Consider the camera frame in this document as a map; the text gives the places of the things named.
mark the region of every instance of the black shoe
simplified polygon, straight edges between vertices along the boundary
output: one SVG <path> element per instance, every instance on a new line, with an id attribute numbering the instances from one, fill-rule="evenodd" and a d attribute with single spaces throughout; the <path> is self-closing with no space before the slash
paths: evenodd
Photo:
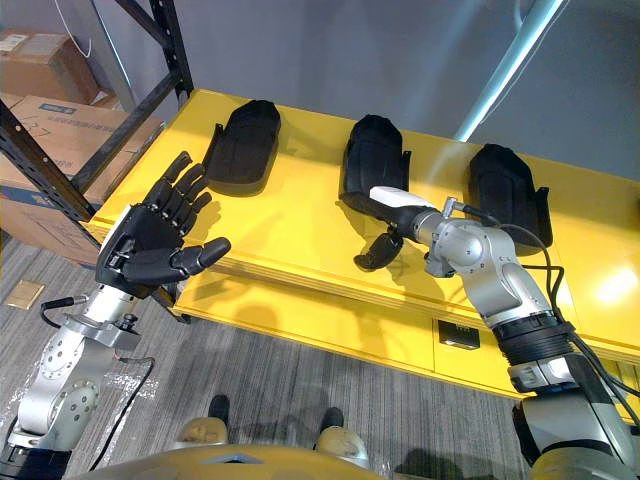
<path id="1" fill-rule="evenodd" d="M 325 428 L 343 426 L 344 415 L 342 415 L 342 410 L 337 407 L 331 407 L 324 412 L 324 417 L 322 417 L 322 423 L 320 424 L 320 433 L 322 433 Z"/>
<path id="2" fill-rule="evenodd" d="M 216 395 L 209 404 L 209 416 L 219 418 L 228 427 L 230 406 L 231 402 L 229 402 L 229 397 L 226 395 Z"/>

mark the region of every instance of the robotic hand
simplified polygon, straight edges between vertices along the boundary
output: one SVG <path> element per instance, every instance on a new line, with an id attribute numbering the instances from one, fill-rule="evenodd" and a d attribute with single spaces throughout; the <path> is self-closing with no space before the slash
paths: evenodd
<path id="1" fill-rule="evenodd" d="M 66 314 L 42 354 L 0 455 L 0 479 L 58 479 L 98 405 L 102 378 L 115 349 L 132 351 L 140 336 L 131 311 L 162 284 L 184 280 L 213 265 L 231 248 L 226 238 L 181 249 L 211 195 L 202 165 L 189 169 L 182 152 L 142 203 L 121 216 L 98 256 L 98 287 L 81 315 Z M 49 308 L 78 303 L 67 298 Z"/>
<path id="2" fill-rule="evenodd" d="M 533 478 L 636 478 L 637 452 L 611 393 L 587 358 L 574 352 L 570 342 L 580 339 L 520 265 L 511 237 L 499 228 L 452 218 L 454 210 L 486 216 L 454 198 L 440 212 L 391 187 L 374 187 L 370 197 L 376 216 L 391 229 L 429 246 L 428 273 L 460 275 L 509 361 L 513 386 L 537 394 L 513 411 Z"/>
<path id="3" fill-rule="evenodd" d="M 100 251 L 98 283 L 145 298 L 159 285 L 200 273 L 231 249 L 229 240 L 220 237 L 180 250 L 196 215 L 211 201 L 209 193 L 198 196 L 207 185 L 201 164 L 176 182 L 190 162 L 182 152 L 143 202 L 123 212 Z"/>

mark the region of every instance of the yellow tabletop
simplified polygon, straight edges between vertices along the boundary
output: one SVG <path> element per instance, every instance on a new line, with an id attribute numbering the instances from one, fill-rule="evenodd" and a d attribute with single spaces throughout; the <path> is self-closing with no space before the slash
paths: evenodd
<path id="1" fill-rule="evenodd" d="M 202 159 L 215 123 L 246 99 L 197 90 L 167 130 L 88 224 L 104 238 L 122 209 L 144 197 L 151 184 L 182 150 Z M 216 200 L 201 213 L 187 239 L 201 243 L 227 236 L 233 249 L 220 265 L 263 279 L 278 280 L 395 309 L 410 309 L 482 328 L 458 278 L 424 273 L 425 247 L 406 242 L 388 268 L 364 273 L 352 258 L 384 225 L 345 208 L 338 198 L 339 170 L 354 121 L 290 107 L 282 119 L 278 155 L 263 192 Z M 435 205 L 449 195 L 464 198 L 468 163 L 478 145 L 403 131 L 413 151 L 410 190 Z M 536 185 L 550 187 L 554 262 L 567 269 L 559 303 L 565 317 L 605 357 L 640 362 L 640 216 L 638 183 L 560 163 L 522 156 Z M 527 263 L 543 263 L 541 255 Z M 207 281 L 207 273 L 199 281 Z M 543 284 L 542 272 L 535 272 Z M 215 302 L 201 316 L 215 318 Z M 179 307 L 189 308 L 186 297 Z M 300 337 L 314 342 L 307 323 Z"/>

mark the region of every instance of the cardboard box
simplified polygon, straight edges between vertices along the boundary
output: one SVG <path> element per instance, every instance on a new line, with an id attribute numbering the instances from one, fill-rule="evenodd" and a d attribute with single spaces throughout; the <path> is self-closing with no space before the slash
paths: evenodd
<path id="1" fill-rule="evenodd" d="M 19 95 L 11 95 L 10 93 L 0 92 L 0 100 L 2 100 L 2 103 L 4 103 L 8 108 L 13 107 L 23 98 L 24 97 L 21 97 Z"/>
<path id="2" fill-rule="evenodd" d="M 11 111 L 60 170 L 71 178 L 127 117 L 124 112 L 28 96 Z M 135 164 L 147 139 L 162 128 L 149 118 L 85 197 L 97 209 Z M 78 263 L 95 265 L 97 248 L 4 155 L 0 155 L 0 223 L 19 240 Z"/>
<path id="3" fill-rule="evenodd" d="M 0 32 L 0 90 L 89 104 L 99 88 L 68 35 Z"/>

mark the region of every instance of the cable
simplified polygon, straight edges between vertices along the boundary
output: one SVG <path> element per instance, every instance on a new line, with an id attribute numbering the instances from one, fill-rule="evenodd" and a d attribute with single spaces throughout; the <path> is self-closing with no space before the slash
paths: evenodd
<path id="1" fill-rule="evenodd" d="M 44 306 L 44 304 L 40 305 L 40 318 L 42 319 L 42 321 L 44 323 L 46 323 L 47 325 L 49 325 L 50 327 L 60 328 L 60 325 L 58 325 L 57 323 L 51 321 L 51 319 L 49 319 L 49 317 L 47 317 L 47 314 L 44 313 L 47 309 L 46 308 L 42 308 L 43 306 Z"/>
<path id="2" fill-rule="evenodd" d="M 120 415 L 118 415 L 116 423 L 114 423 L 113 427 L 111 427 L 111 431 L 109 432 L 109 436 L 105 440 L 104 445 L 102 446 L 102 450 L 100 450 L 100 453 L 98 454 L 98 457 L 95 459 L 95 461 L 91 465 L 91 468 L 89 468 L 89 471 L 95 470 L 96 467 L 98 466 L 98 464 L 102 461 L 102 458 L 104 457 L 104 454 L 107 452 L 107 449 L 109 448 L 109 444 L 111 443 L 111 440 L 113 439 L 113 436 L 115 435 L 116 430 L 118 429 L 118 426 L 120 425 L 120 422 L 122 421 L 122 419 L 124 418 L 125 414 L 127 413 L 127 410 L 129 410 L 129 407 L 133 404 L 133 401 L 135 400 L 136 396 L 140 392 L 140 389 L 142 388 L 142 386 L 145 384 L 145 382 L 147 381 L 147 379 L 151 375 L 151 372 L 153 371 L 153 367 L 156 364 L 156 360 L 153 357 L 144 357 L 144 358 L 123 358 L 123 357 L 118 357 L 118 360 L 120 362 L 122 362 L 122 363 L 135 363 L 135 364 L 149 363 L 149 368 L 147 369 L 146 373 L 142 377 L 142 380 L 140 380 L 140 383 L 138 384 L 136 389 L 133 391 L 133 393 L 129 397 L 129 400 L 127 400 L 126 405 L 124 406 L 124 408 L 120 412 Z"/>
<path id="3" fill-rule="evenodd" d="M 542 240 L 540 240 L 540 238 L 535 233 L 531 232 L 530 230 L 524 227 L 521 227 L 520 225 L 515 225 L 513 223 L 502 224 L 497 218 L 475 207 L 465 208 L 463 211 L 465 211 L 466 213 L 470 213 L 472 215 L 478 216 L 480 218 L 484 218 L 489 222 L 494 223 L 495 226 L 498 228 L 501 228 L 501 229 L 511 228 L 514 230 L 518 230 L 526 234 L 531 239 L 533 239 L 533 241 L 542 249 L 542 252 L 544 253 L 546 265 L 526 265 L 526 266 L 523 265 L 523 268 L 543 269 L 547 271 L 546 287 L 547 287 L 547 295 L 549 297 L 549 303 L 551 304 L 551 309 L 553 310 L 553 313 L 558 317 L 558 319 L 561 322 L 566 322 L 566 320 L 564 319 L 564 316 L 562 315 L 562 311 L 560 310 L 560 307 L 558 307 L 558 303 L 557 303 L 558 290 L 560 289 L 560 283 L 562 281 L 562 278 L 564 277 L 564 267 L 552 265 L 549 251 L 545 247 Z M 556 280 L 553 286 L 551 286 L 552 270 L 558 271 L 558 275 L 556 277 Z M 593 369 L 596 371 L 596 373 L 602 378 L 602 381 L 607 385 L 607 387 L 609 387 L 611 392 L 616 396 L 616 398 L 620 402 L 620 405 L 622 405 L 624 409 L 629 413 L 629 416 L 633 420 L 633 423 L 640 429 L 640 419 L 638 418 L 635 411 L 631 408 L 631 406 L 629 405 L 627 400 L 624 398 L 624 395 L 622 395 L 619 389 L 622 389 L 637 397 L 640 397 L 640 392 L 637 390 L 634 390 L 628 385 L 625 385 L 623 382 L 621 382 L 620 380 L 615 378 L 613 375 L 611 375 L 609 372 L 607 372 L 604 366 L 602 365 L 602 362 L 600 362 L 600 359 L 595 354 L 595 352 L 591 349 L 591 347 L 589 347 L 589 345 L 587 345 L 584 342 L 584 340 L 582 340 L 578 336 L 577 333 L 575 333 L 575 331 L 572 331 L 569 334 L 569 339 L 578 348 L 578 350 L 580 350 L 580 352 L 585 356 L 585 358 L 589 361 L 589 363 L 591 364 Z"/>
<path id="4" fill-rule="evenodd" d="M 67 26 L 67 22 L 64 19 L 64 15 L 62 15 L 62 10 L 60 10 L 60 5 L 58 5 L 58 0 L 53 0 L 53 3 L 56 4 L 56 8 L 58 9 L 58 14 L 60 15 L 60 20 L 62 20 L 62 24 L 64 25 L 64 29 L 67 31 L 67 33 L 69 34 L 69 38 L 71 38 L 71 41 L 73 42 L 73 44 L 76 46 L 76 48 L 78 49 L 78 51 L 82 54 L 82 56 L 84 58 L 89 58 L 91 56 L 91 37 L 89 37 L 89 50 L 87 51 L 87 53 L 84 53 L 82 51 L 82 49 L 80 48 L 80 45 L 78 45 L 76 43 L 76 39 L 73 38 L 73 35 L 71 35 L 71 32 L 69 31 L 69 27 Z"/>
<path id="5" fill-rule="evenodd" d="M 88 299 L 89 297 L 87 297 L 86 295 L 80 295 L 77 297 L 63 297 L 63 298 L 58 298 L 57 300 L 42 302 L 40 304 L 40 318 L 44 323 L 46 323 L 50 327 L 60 328 L 60 325 L 53 322 L 49 317 L 47 317 L 47 314 L 44 312 L 46 312 L 47 310 L 53 310 L 55 308 L 71 307 L 72 305 L 85 303 Z"/>
<path id="6" fill-rule="evenodd" d="M 578 347 L 580 352 L 582 352 L 587 360 L 589 360 L 591 366 L 595 369 L 596 372 L 598 372 L 598 375 L 602 377 L 602 380 L 604 380 L 611 392 L 616 396 L 616 398 L 620 402 L 620 405 L 622 405 L 624 409 L 629 413 L 629 416 L 631 417 L 631 420 L 633 420 L 633 423 L 635 423 L 636 426 L 640 428 L 640 418 L 638 418 L 636 412 L 634 412 L 631 408 L 631 405 L 627 403 L 624 395 L 622 395 L 620 390 L 615 386 L 614 382 L 612 381 L 611 374 L 604 369 L 604 366 L 600 362 L 600 359 L 597 357 L 594 351 L 591 350 L 591 347 L 589 347 L 589 345 L 587 345 L 584 340 L 582 340 L 575 332 L 571 332 L 569 336 L 573 344 Z"/>

